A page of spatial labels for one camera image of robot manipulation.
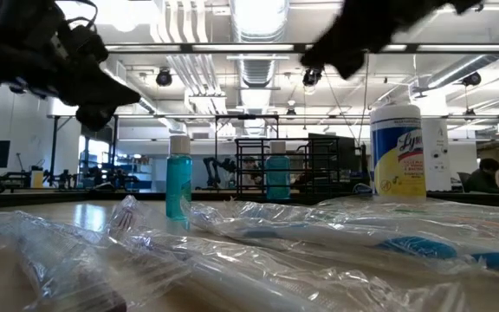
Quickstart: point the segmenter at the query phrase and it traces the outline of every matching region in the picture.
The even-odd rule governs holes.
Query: black shelving unit
[[[306,141],[307,144],[285,153],[269,153],[272,141]],[[267,187],[286,187],[285,185],[266,185],[268,172],[284,172],[279,169],[265,168],[268,156],[288,156],[292,159],[302,159],[303,166],[291,167],[290,189],[292,197],[299,199],[327,199],[335,198],[344,189],[344,180],[341,178],[339,138],[304,138],[304,139],[267,139],[250,138],[236,139],[237,145],[237,199],[263,200],[267,197]],[[257,163],[256,169],[245,169],[244,161],[249,159]],[[244,175],[258,174],[262,177],[261,183],[256,185],[244,184]]]

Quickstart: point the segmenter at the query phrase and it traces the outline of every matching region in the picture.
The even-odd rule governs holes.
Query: ceiling
[[[120,3],[120,11],[106,13],[100,10],[96,24],[105,43],[154,42],[150,35],[150,23],[152,23],[153,16],[148,13],[151,12],[148,8],[151,7],[152,1],[105,1]],[[312,42],[315,40],[335,18],[339,3],[339,1],[332,0],[291,0],[285,41]],[[230,15],[225,14],[230,12],[229,1],[207,0],[205,7],[207,9],[206,30],[210,41],[232,42]],[[136,23],[132,31],[117,30],[115,24],[124,19]],[[259,23],[258,12],[256,23]],[[456,16],[448,9],[439,10],[415,27],[397,34],[393,41],[482,43],[497,42],[498,37],[499,0],[489,0],[486,1],[483,11],[471,11],[463,16]],[[305,68],[302,68],[298,62],[298,55],[286,56],[289,57],[288,60],[277,62],[274,86],[278,89],[273,91],[270,97],[268,113],[271,114],[285,114],[288,100],[295,101],[295,111],[298,114],[340,114],[340,110],[344,114],[363,114],[364,106],[367,108],[375,103],[383,94],[397,87],[398,83],[409,83],[414,77],[435,74],[467,55],[370,55],[368,66],[362,68],[358,74],[347,81],[342,80],[333,68],[326,68],[326,73],[323,74],[323,78],[316,86],[316,91],[311,95],[304,95],[303,92],[301,79]],[[166,55],[118,55],[118,59],[127,69],[127,79],[152,100],[160,112],[189,113],[183,104],[185,86],[174,72],[172,72],[171,86],[162,88],[158,87],[155,82],[159,68],[169,66]],[[217,79],[226,96],[226,107],[234,113],[241,105],[237,63],[227,60],[227,55],[213,55],[213,63]],[[465,96],[463,86],[449,86],[443,89],[450,114],[462,114],[467,104],[472,106],[499,97],[499,61],[478,70],[478,73],[483,78],[483,82],[477,87],[469,87],[467,96]],[[409,97],[404,92],[397,100],[409,101]],[[482,114],[499,114],[499,106],[482,111]],[[308,121],[297,119],[286,123],[290,122],[299,125]],[[148,120],[121,122],[122,127],[154,127],[158,124]],[[482,129],[482,125],[490,126],[491,124],[495,122],[488,120],[477,124],[477,128]]]

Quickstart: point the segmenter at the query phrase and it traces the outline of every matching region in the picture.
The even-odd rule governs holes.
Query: wooden table
[[[116,203],[111,201],[63,203],[22,206],[19,209],[48,220],[100,231],[109,220],[113,205]],[[164,202],[151,202],[149,204],[161,211],[165,209]],[[0,211],[14,210],[14,208],[6,208]],[[210,234],[197,230],[194,230],[192,235],[212,237]],[[446,281],[442,277],[440,280],[435,280],[427,276],[403,276],[350,263],[331,263],[325,260],[322,264],[336,266],[340,270],[362,270],[369,276],[378,276],[390,284],[406,288],[421,287],[426,284]],[[470,276],[462,278],[462,282],[472,311],[499,312],[499,278]],[[18,268],[15,256],[0,251],[0,311],[19,311],[26,304],[33,302],[34,299],[33,289]],[[149,302],[144,308],[134,310],[160,312],[217,311],[216,308],[193,296],[188,289],[182,286],[178,286],[166,295]]]

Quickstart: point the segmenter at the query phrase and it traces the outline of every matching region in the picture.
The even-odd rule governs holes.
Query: disinfecting wipes canister
[[[424,198],[421,111],[386,106],[371,113],[375,192],[387,197]]]

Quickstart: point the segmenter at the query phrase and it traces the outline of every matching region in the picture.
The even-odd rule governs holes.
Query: small plastic bottle
[[[171,136],[169,158],[166,162],[166,216],[172,220],[186,220],[180,203],[191,202],[190,137]]]
[[[271,141],[270,151],[273,154],[286,153],[286,141]],[[265,161],[267,170],[267,199],[289,199],[290,198],[290,159],[288,156],[272,155]]]

